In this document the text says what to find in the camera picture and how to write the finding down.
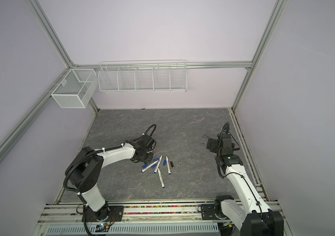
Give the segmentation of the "black white marker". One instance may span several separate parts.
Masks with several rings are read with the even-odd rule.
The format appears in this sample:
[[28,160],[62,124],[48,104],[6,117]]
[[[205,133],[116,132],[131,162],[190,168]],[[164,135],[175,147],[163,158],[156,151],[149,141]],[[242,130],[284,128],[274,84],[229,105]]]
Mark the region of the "black white marker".
[[170,167],[170,162],[169,162],[168,156],[166,156],[166,166],[167,166],[168,174],[171,175],[171,167]]

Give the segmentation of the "blue white marker bottom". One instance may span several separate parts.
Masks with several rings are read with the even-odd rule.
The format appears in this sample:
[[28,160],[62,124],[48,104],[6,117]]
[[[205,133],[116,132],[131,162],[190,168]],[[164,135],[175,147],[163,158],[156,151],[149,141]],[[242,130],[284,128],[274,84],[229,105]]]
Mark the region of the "blue white marker bottom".
[[160,183],[161,183],[161,187],[164,189],[164,188],[165,188],[165,184],[164,184],[164,181],[163,181],[163,177],[162,177],[160,168],[157,169],[157,173],[158,173],[158,176],[159,176],[159,180],[160,180]]

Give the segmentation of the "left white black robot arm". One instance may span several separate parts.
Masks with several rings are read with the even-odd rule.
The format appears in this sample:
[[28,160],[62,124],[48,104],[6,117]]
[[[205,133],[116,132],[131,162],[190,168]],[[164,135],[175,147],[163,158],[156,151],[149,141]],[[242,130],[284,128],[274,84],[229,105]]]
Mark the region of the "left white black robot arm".
[[106,211],[107,202],[97,185],[102,169],[122,160],[147,164],[153,157],[156,144],[151,136],[145,134],[114,147],[84,147],[66,169],[63,188],[78,195],[84,206],[94,213]]

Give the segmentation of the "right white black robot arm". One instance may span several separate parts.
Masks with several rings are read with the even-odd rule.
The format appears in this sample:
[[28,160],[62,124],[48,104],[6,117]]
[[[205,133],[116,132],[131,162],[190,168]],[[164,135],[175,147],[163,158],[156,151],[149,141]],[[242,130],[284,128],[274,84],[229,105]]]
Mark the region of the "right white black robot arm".
[[241,236],[283,236],[282,215],[273,211],[256,190],[241,158],[233,153],[231,134],[222,132],[216,139],[209,138],[206,148],[216,154],[219,176],[231,182],[242,203],[239,206],[231,196],[218,196],[216,214],[229,218]]

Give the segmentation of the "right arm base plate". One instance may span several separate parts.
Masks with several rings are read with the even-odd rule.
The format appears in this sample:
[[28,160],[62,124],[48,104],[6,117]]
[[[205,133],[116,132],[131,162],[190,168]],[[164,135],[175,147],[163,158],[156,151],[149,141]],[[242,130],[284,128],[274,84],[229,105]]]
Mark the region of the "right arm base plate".
[[202,204],[198,206],[203,220],[223,220],[226,217],[221,213],[221,209],[215,204]]

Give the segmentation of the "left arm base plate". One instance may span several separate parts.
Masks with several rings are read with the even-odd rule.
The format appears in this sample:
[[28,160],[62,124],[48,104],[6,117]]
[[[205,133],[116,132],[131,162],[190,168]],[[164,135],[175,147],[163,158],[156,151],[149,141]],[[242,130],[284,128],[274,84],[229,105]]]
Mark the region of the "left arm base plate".
[[104,206],[98,212],[94,212],[89,206],[86,206],[83,218],[86,222],[119,222],[122,220],[123,213],[124,206]]

